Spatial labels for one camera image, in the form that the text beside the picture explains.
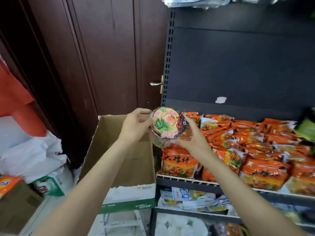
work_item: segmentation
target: store shelf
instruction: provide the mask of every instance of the store shelf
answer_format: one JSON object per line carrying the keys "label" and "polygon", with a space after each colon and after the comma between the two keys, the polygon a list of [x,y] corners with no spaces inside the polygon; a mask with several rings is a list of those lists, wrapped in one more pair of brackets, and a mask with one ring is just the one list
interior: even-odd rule
{"label": "store shelf", "polygon": [[[220,222],[230,222],[230,223],[236,223],[236,224],[242,223],[242,219],[237,216],[228,216],[228,215],[222,215],[222,214],[212,214],[212,213],[202,213],[202,212],[191,213],[191,212],[186,212],[186,211],[181,211],[181,210],[169,210],[169,209],[164,209],[160,207],[155,207],[154,211],[156,213],[184,215],[184,216],[195,217],[199,219],[206,219],[206,220],[213,220],[213,221],[220,221]],[[297,225],[307,232],[315,232],[315,224],[297,223]]]}
{"label": "store shelf", "polygon": [[[215,194],[224,194],[217,183],[185,179],[174,176],[156,174],[156,183],[160,186],[186,188]],[[297,194],[284,194],[277,191],[254,189],[269,202],[287,205],[306,206],[315,209],[315,197]]]}

